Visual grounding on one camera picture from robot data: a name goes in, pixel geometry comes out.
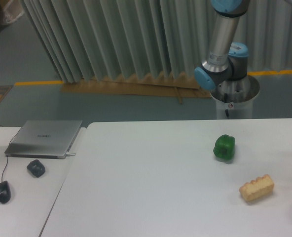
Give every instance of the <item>laptop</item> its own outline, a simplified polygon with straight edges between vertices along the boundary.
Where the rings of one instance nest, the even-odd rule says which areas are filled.
[[[80,120],[29,120],[4,153],[9,157],[65,158],[81,123]]]

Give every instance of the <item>green bell pepper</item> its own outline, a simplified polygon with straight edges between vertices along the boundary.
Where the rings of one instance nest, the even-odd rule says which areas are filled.
[[[215,142],[213,152],[220,159],[233,159],[235,155],[235,138],[226,134],[220,136]]]

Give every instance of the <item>yellow floor line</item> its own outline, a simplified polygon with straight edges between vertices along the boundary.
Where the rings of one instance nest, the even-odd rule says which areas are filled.
[[[262,71],[262,72],[248,72],[250,76],[265,76],[265,75],[285,75],[292,74],[292,70],[283,71]],[[64,84],[61,80],[45,80],[45,81],[24,81],[16,82],[14,85],[54,85],[54,84]]]
[[[292,74],[292,70],[283,70],[283,71],[263,71],[263,72],[248,72],[250,76],[263,76],[263,75],[285,75]]]
[[[24,81],[16,82],[14,85],[54,85],[54,84],[63,84],[61,80],[45,80],[45,81]]]

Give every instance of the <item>yellow object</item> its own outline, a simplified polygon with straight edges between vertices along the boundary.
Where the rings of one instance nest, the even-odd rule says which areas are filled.
[[[245,201],[253,201],[273,191],[274,183],[271,177],[266,174],[263,177],[257,177],[250,183],[245,183],[240,187],[239,192]]]

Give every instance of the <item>cardboard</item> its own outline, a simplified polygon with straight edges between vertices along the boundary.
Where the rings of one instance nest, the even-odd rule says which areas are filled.
[[[113,81],[81,80],[74,84],[63,84],[61,92],[125,94],[178,97],[182,104],[182,97],[210,98],[210,93],[202,88],[180,88],[172,86],[147,85],[138,83],[123,83]]]
[[[179,74],[174,79],[172,73],[167,78],[164,77],[164,73],[160,72],[157,78],[154,78],[150,73],[146,74],[142,79],[139,79],[136,74],[132,74],[129,78],[125,79],[120,74],[115,80],[109,77],[104,77],[102,81],[121,82],[121,83],[134,83],[134,84],[147,84],[147,85],[161,85],[161,86],[172,86],[181,88],[193,88],[199,89],[200,86],[193,77],[188,77],[185,72]]]

